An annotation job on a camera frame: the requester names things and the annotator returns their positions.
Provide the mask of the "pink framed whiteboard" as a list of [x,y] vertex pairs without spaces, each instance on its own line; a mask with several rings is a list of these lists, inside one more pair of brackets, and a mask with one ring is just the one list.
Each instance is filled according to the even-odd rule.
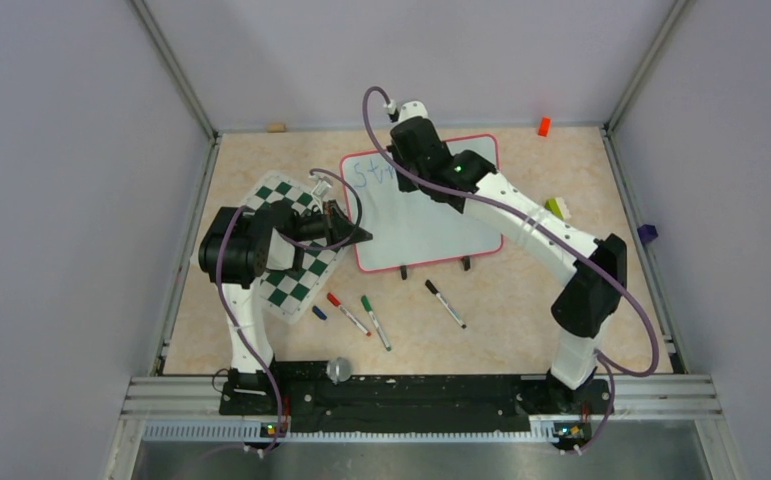
[[365,273],[398,269],[499,251],[497,230],[462,215],[424,193],[398,189],[396,171],[373,150],[345,156],[342,178],[361,199],[347,191],[348,216],[372,239],[355,245],[357,264]]

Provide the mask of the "blue marker cap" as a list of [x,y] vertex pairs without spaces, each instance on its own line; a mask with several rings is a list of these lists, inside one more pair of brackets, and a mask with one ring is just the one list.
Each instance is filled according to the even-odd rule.
[[327,315],[317,306],[312,307],[312,312],[322,321],[326,321],[328,319]]

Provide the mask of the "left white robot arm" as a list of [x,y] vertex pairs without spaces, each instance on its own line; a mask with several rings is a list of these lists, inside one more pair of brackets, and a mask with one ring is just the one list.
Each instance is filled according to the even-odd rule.
[[227,314],[230,369],[239,375],[272,374],[274,351],[260,293],[266,273],[296,274],[307,252],[338,251],[372,239],[373,234],[353,223],[334,200],[304,213],[286,201],[258,209],[220,208],[199,244],[197,260]]

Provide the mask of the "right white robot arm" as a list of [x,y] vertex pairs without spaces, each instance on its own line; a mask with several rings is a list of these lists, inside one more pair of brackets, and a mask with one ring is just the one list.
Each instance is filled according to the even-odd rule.
[[385,109],[393,127],[387,147],[398,188],[490,226],[541,262],[562,286],[551,315],[562,332],[547,385],[550,404],[573,412],[588,397],[603,324],[627,287],[627,247],[615,234],[603,239],[577,230],[519,192],[496,164],[473,150],[454,153],[440,139],[419,101]]

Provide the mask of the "black whiteboard stand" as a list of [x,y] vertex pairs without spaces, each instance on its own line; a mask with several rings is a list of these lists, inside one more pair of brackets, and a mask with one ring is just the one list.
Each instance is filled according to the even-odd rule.
[[472,268],[472,257],[470,255],[465,255],[461,257],[441,259],[437,261],[428,261],[428,262],[419,262],[419,263],[413,263],[408,265],[400,265],[398,267],[398,272],[399,272],[400,279],[405,281],[408,279],[409,273],[412,269],[440,267],[443,265],[457,265],[461,271],[467,272],[467,271],[470,271]]

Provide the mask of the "red marker pen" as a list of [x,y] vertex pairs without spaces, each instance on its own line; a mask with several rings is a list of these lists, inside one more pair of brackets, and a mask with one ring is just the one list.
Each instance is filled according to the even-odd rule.
[[337,308],[350,322],[358,328],[365,336],[371,336],[370,330],[355,316],[353,315],[341,301],[332,293],[326,295],[327,300]]

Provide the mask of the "green marker pen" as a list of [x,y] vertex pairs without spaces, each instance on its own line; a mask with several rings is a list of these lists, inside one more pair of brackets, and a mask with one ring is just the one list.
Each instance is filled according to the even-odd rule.
[[387,334],[385,333],[385,331],[384,331],[384,329],[383,329],[383,327],[382,327],[378,317],[376,316],[376,314],[375,314],[375,312],[374,312],[374,310],[372,308],[370,300],[368,299],[368,297],[366,295],[362,295],[361,296],[361,303],[362,303],[366,313],[370,317],[370,319],[371,319],[371,321],[373,323],[374,329],[377,332],[377,335],[378,335],[380,341],[382,342],[385,350],[387,352],[391,352],[392,351],[392,345],[391,345],[391,343],[390,343],[390,341],[389,341],[389,339],[387,337]]

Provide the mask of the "green white chess mat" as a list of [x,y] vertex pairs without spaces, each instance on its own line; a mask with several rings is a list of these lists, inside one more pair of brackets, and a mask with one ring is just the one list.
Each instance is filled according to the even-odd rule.
[[[253,210],[262,209],[275,201],[289,203],[300,214],[319,207],[306,186],[278,171],[268,171],[250,189],[243,203]],[[259,295],[263,311],[287,324],[296,323],[310,308],[327,281],[337,270],[345,250],[305,251],[302,270],[298,273],[271,272],[263,274]]]

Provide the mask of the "black marker pen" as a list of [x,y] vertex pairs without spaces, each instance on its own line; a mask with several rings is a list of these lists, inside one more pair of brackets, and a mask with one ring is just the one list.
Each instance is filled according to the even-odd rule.
[[445,310],[448,312],[451,318],[454,319],[456,324],[461,329],[466,329],[467,325],[466,323],[460,318],[460,316],[457,314],[455,309],[450,305],[448,300],[443,296],[443,294],[439,291],[439,289],[434,285],[434,283],[427,279],[424,282],[425,287],[430,291],[430,293],[442,304],[442,306],[445,308]]

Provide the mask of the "small wooden block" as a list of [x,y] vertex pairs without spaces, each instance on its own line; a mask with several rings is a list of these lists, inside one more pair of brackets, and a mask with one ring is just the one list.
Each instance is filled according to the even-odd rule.
[[266,126],[265,131],[267,133],[284,133],[287,131],[287,126],[281,122],[271,123]]

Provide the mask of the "orange toy block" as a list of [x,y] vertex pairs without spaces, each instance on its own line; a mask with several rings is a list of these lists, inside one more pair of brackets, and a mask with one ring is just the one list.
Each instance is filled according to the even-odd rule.
[[552,120],[549,117],[543,117],[537,129],[537,135],[547,137],[551,128]]

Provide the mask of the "green white toy brick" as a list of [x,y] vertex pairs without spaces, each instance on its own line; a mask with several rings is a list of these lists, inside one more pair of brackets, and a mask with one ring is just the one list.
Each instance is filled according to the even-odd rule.
[[567,221],[571,218],[570,210],[565,200],[561,197],[548,198],[544,202],[544,208],[563,221]]

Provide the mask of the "purple toy block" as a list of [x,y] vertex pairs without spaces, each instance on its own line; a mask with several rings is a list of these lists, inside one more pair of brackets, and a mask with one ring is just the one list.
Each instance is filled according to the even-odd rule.
[[638,238],[642,245],[648,245],[659,237],[658,229],[652,224],[642,224],[637,228]]

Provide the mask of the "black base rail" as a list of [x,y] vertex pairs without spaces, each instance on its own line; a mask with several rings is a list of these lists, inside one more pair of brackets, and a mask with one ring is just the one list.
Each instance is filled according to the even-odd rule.
[[570,390],[549,375],[352,375],[333,381],[324,361],[279,361],[268,372],[231,369],[223,416],[270,416],[293,433],[525,432],[541,415],[590,420],[610,411],[607,381]]

